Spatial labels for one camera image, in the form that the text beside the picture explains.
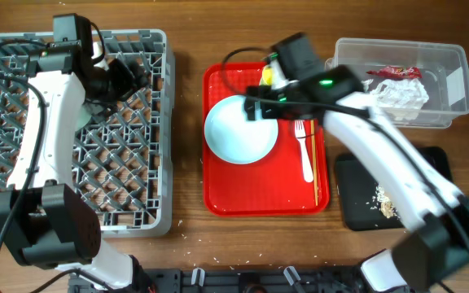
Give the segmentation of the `red snack wrapper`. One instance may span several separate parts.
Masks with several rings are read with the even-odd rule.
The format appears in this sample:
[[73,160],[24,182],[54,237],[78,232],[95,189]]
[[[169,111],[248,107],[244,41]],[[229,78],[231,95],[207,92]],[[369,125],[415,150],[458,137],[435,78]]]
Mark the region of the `red snack wrapper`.
[[385,68],[381,68],[380,70],[370,70],[366,73],[369,75],[389,79],[419,79],[423,77],[420,70],[416,67],[403,68],[387,66]]

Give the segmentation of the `yellow plastic cup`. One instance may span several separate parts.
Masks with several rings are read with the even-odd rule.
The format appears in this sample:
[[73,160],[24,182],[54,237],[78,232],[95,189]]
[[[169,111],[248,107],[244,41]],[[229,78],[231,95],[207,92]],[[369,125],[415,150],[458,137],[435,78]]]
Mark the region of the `yellow plastic cup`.
[[265,65],[261,70],[261,79],[259,85],[273,84],[273,69],[269,65]]

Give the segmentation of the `pale green bowl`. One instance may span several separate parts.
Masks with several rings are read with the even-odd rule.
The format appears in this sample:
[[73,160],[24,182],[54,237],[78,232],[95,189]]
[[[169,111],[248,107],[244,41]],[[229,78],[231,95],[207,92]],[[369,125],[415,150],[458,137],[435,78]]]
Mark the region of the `pale green bowl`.
[[75,131],[78,132],[84,128],[92,119],[94,106],[84,103],[79,111]]

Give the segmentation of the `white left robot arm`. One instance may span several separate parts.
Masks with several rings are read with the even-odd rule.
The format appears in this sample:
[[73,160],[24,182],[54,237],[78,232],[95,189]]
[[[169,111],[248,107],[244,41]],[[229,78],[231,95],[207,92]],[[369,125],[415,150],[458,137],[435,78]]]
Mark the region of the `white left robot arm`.
[[76,274],[103,291],[155,291],[134,256],[102,239],[99,219],[72,179],[81,109],[126,100],[147,86],[146,71],[137,63],[106,62],[91,43],[37,43],[22,83],[28,113],[8,188],[0,191],[0,248],[19,265]]

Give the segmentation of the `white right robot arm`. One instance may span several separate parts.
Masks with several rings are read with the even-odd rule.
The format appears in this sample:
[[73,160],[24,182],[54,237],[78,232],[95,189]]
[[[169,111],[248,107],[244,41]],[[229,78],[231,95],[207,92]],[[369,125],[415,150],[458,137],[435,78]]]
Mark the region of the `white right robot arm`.
[[388,192],[409,233],[360,264],[371,290],[426,291],[469,264],[469,197],[421,156],[351,70],[251,85],[245,94],[249,119],[255,106],[265,119],[316,119]]

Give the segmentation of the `white paper napkin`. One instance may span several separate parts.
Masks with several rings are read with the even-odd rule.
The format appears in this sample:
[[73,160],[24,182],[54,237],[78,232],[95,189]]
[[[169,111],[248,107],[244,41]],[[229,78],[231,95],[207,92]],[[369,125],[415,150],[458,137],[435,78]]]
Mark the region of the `white paper napkin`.
[[379,82],[374,89],[373,79],[362,81],[364,90],[375,96],[377,105],[395,121],[415,120],[429,95],[419,79],[390,80]]

